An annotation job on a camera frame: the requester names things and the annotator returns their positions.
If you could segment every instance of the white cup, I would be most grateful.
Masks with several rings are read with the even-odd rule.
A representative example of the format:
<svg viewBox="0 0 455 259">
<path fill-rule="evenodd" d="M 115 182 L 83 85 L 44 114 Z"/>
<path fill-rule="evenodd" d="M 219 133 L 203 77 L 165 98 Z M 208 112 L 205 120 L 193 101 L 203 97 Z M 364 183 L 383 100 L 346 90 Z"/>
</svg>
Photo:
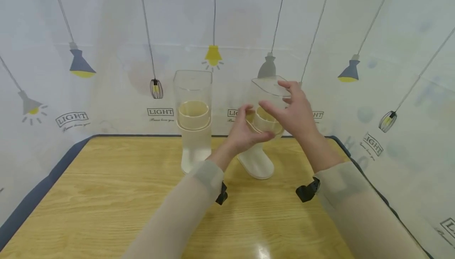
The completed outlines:
<svg viewBox="0 0 455 259">
<path fill-rule="evenodd" d="M 261 106 L 256 109 L 256 114 L 253 119 L 253 126 L 258 131 L 272 131 L 273 133 L 280 133 L 282 126 L 273 118 L 272 115 L 267 113 Z"/>
<path fill-rule="evenodd" d="M 209 106 L 198 100 L 186 101 L 179 106 L 177 121 L 186 130 L 201 130 L 210 123 Z"/>
</svg>

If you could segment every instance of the wood grain surface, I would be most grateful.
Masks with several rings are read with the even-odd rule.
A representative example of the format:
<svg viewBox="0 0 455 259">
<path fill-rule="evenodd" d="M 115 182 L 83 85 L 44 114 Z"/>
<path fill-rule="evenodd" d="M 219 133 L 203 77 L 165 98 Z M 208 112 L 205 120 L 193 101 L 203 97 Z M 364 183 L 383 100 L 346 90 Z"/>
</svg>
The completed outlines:
<svg viewBox="0 0 455 259">
<path fill-rule="evenodd" d="M 222 141 L 213 138 L 213 148 Z M 254 179 L 234 159 L 227 201 L 209 208 L 183 258 L 352 258 L 318 199 L 302 203 L 295 194 L 313 175 L 296 140 L 266 143 L 264 151 L 274 175 Z M 90 140 L 0 258 L 119 258 L 183 177 L 181 155 L 179 137 Z"/>
</svg>

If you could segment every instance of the hanging lamp drawing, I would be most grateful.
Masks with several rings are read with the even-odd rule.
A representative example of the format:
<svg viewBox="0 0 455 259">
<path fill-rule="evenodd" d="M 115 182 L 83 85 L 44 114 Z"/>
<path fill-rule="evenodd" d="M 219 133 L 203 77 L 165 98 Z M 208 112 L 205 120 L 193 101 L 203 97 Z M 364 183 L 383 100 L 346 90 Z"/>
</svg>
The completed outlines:
<svg viewBox="0 0 455 259">
<path fill-rule="evenodd" d="M 212 34 L 212 44 L 209 45 L 209 49 L 207 50 L 207 54 L 205 55 L 205 61 L 202 64 L 206 64 L 206 70 L 210 67 L 213 69 L 216 67 L 218 70 L 220 69 L 219 65 L 224 64 L 218 50 L 218 46 L 215 44 L 215 28 L 216 28 L 216 0 L 213 0 L 213 34 Z"/>
<path fill-rule="evenodd" d="M 19 90 L 18 94 L 19 97 L 22 99 L 22 115 L 24 115 L 22 122 L 27 121 L 27 119 L 30 122 L 30 125 L 33 125 L 33 120 L 36 120 L 39 124 L 41 124 L 41 119 L 39 118 L 38 113 L 41 113 L 43 116 L 47 116 L 45 112 L 43 112 L 43 109 L 46 109 L 47 106 L 43 106 L 41 102 L 38 102 L 36 100 L 31 99 L 30 97 L 27 96 L 26 92 L 21 88 L 19 83 L 17 83 L 17 80 L 14 78 L 13 74 L 5 64 L 5 61 L 3 61 L 3 58 L 0 56 L 0 61 L 9 74 L 9 77 L 11 77 L 11 80 Z"/>
<path fill-rule="evenodd" d="M 71 32 L 70 24 L 68 19 L 66 18 L 65 10 L 63 9 L 63 4 L 61 0 L 57 0 L 60 6 L 60 11 L 62 11 L 63 19 L 65 20 L 66 29 L 68 30 L 68 34 L 71 38 L 70 42 L 70 52 L 73 55 L 73 61 L 70 66 L 70 73 L 75 74 L 78 77 L 83 79 L 87 79 L 89 77 L 94 76 L 96 71 L 93 70 L 92 67 L 87 63 L 86 59 L 83 57 L 83 52 L 78 49 L 77 44 L 74 41 L 73 34 Z"/>
<path fill-rule="evenodd" d="M 338 76 L 338 80 L 344 83 L 351 83 L 359 80 L 359 73 L 357 72 L 357 65 L 360 63 L 360 51 L 362 50 L 363 44 L 367 40 L 367 37 L 371 31 L 372 26 L 374 25 L 374 22 L 376 22 L 376 19 L 378 17 L 379 12 L 381 11 L 382 6 L 384 5 L 385 0 L 381 1 L 381 4 L 379 5 L 378 10 L 376 11 L 376 14 L 374 18 L 372 19 L 372 22 L 368 28 L 368 31 L 365 34 L 365 37 L 363 38 L 362 43 L 360 44 L 359 51 L 357 54 L 354 54 L 352 58 L 349 60 L 349 65 L 347 68 L 342 71 L 342 73 Z"/>
<path fill-rule="evenodd" d="M 316 36 L 317 36 L 317 34 L 318 34 L 319 25 L 321 24 L 322 15 L 324 14 L 324 9 L 325 9 L 326 3 L 327 3 L 327 0 L 324 0 L 324 3 L 323 3 L 323 5 L 322 5 L 321 14 L 319 15 L 318 25 L 316 26 L 316 29 L 315 29 L 315 31 L 314 31 L 313 40 L 311 41 L 310 50 L 309 50 L 309 52 L 308 52 L 308 56 L 306 57 L 305 66 L 303 67 L 303 73 L 302 73 L 302 78 L 300 79 L 300 85 L 302 85 L 302 82 L 303 82 L 303 76 L 304 76 L 304 74 L 305 74 L 306 66 L 308 65 L 308 61 L 309 61 L 309 59 L 310 59 L 311 50 L 312 50 L 312 47 L 313 47 L 313 45 L 314 45 L 314 41 L 316 40 Z"/>
<path fill-rule="evenodd" d="M 280 21 L 281 7 L 283 5 L 283 0 L 280 3 L 280 9 L 278 10 L 278 18 L 276 19 L 275 33 L 273 34 L 272 49 L 267 53 L 265 57 L 265 62 L 261 65 L 258 72 L 258 79 L 264 77 L 273 77 L 276 76 L 276 66 L 275 66 L 275 57 L 273 56 L 273 46 L 275 46 L 276 31 L 278 30 L 278 23 Z"/>
<path fill-rule="evenodd" d="M 455 28 L 452 29 L 450 34 L 446 37 L 446 39 L 442 42 L 442 44 L 439 46 L 439 48 L 436 50 L 436 52 L 433 54 L 431 59 L 429 59 L 428 63 L 425 65 L 424 69 L 420 72 L 419 76 L 417 77 L 416 81 L 411 85 L 407 93 L 404 95 L 404 97 L 401 99 L 400 103 L 397 106 L 397 109 L 394 111 L 389 111 L 387 112 L 379 122 L 379 129 L 383 131 L 384 133 L 387 133 L 390 128 L 395 124 L 395 121 L 398 117 L 397 111 L 401 107 L 401 105 L 404 103 L 404 101 L 408 98 L 409 94 L 412 92 L 414 87 L 416 87 L 416 84 L 419 82 L 420 78 L 422 75 L 425 73 L 425 71 L 428 69 L 428 67 L 431 65 L 431 63 L 434 61 L 434 58 L 439 54 L 441 49 L 446 45 L 447 41 L 450 39 L 450 37 L 453 35 L 455 32 Z"/>
<path fill-rule="evenodd" d="M 161 82 L 156 79 L 155 64 L 153 63 L 152 44 L 150 43 L 149 24 L 147 23 L 147 13 L 145 11 L 145 2 L 144 0 L 141 0 L 141 2 L 143 6 L 145 30 L 147 33 L 147 43 L 149 44 L 150 59 L 152 62 L 153 79 L 150 80 L 150 93 L 152 94 L 153 99 L 162 99 L 164 97 L 164 91 Z"/>
</svg>

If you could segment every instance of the black clip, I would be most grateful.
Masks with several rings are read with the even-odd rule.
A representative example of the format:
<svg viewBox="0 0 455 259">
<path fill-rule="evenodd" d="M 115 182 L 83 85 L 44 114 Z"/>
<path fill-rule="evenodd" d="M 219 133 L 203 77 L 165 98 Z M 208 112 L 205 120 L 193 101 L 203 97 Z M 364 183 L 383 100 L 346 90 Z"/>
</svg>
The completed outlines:
<svg viewBox="0 0 455 259">
<path fill-rule="evenodd" d="M 224 184 L 224 182 L 221 182 L 221 193 L 215 201 L 219 205 L 222 205 L 224 201 L 226 201 L 226 199 L 228 198 L 228 193 L 226 192 L 226 190 L 227 190 L 226 185 Z"/>
<path fill-rule="evenodd" d="M 311 184 L 309 184 L 308 186 L 302 185 L 295 190 L 295 193 L 297 194 L 297 196 L 299 196 L 299 199 L 303 203 L 311 200 L 319 188 L 319 179 L 314 177 L 313 179 L 314 181 L 311 182 Z"/>
</svg>

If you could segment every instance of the beige sleeve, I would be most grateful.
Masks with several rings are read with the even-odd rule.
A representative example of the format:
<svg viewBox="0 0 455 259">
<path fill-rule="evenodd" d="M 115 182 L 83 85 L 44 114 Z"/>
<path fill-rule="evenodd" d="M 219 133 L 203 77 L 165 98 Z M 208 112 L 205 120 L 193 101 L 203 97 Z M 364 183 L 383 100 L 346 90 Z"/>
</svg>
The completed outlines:
<svg viewBox="0 0 455 259">
<path fill-rule="evenodd" d="M 316 192 L 357 259 L 427 259 L 352 162 L 315 174 Z"/>
<path fill-rule="evenodd" d="M 176 259 L 206 210 L 220 194 L 224 173 L 215 163 L 199 163 L 164 199 L 124 259 Z"/>
</svg>

